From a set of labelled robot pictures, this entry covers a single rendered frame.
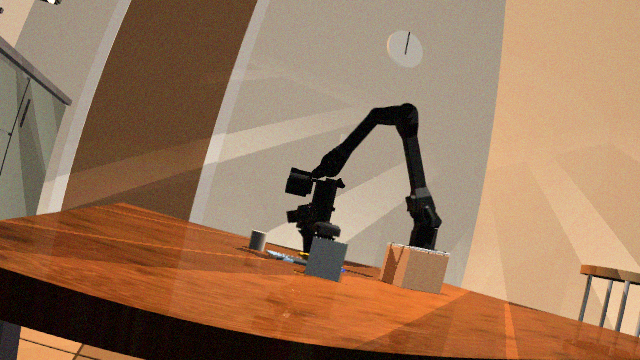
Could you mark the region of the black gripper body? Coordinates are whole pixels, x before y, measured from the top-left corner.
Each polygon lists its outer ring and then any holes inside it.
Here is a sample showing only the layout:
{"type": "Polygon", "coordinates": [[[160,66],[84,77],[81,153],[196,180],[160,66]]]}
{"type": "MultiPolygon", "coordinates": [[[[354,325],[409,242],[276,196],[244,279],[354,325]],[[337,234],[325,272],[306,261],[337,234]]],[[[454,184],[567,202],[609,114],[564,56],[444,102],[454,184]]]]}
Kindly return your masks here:
{"type": "Polygon", "coordinates": [[[334,204],[318,199],[312,199],[312,203],[314,203],[313,207],[316,207],[316,222],[305,220],[307,223],[302,223],[302,221],[300,221],[297,222],[296,228],[301,229],[300,231],[313,234],[317,233],[317,235],[325,237],[339,237],[341,233],[339,226],[330,223],[332,211],[335,212],[334,204]]]}

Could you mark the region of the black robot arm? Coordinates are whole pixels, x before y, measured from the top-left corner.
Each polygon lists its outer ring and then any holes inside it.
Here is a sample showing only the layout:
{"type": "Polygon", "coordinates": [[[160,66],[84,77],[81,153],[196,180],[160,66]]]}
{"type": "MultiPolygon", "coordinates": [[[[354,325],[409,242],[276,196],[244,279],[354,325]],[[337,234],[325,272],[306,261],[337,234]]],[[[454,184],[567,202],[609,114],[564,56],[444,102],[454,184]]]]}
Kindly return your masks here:
{"type": "MultiPolygon", "coordinates": [[[[404,148],[411,192],[405,197],[407,211],[413,218],[409,247],[435,250],[437,233],[442,220],[436,214],[436,206],[426,185],[423,163],[418,142],[418,111],[410,103],[371,109],[360,125],[337,147],[327,153],[321,163],[312,172],[291,168],[285,188],[285,193],[306,197],[311,194],[313,182],[316,182],[312,199],[323,200],[334,204],[337,187],[344,188],[342,179],[335,177],[342,170],[351,153],[366,138],[377,124],[395,125],[404,148]],[[314,179],[315,178],[315,179],[314,179]]],[[[305,220],[316,222],[317,214],[314,203],[298,206],[297,210],[286,211],[289,223],[307,223],[305,220]]]]}

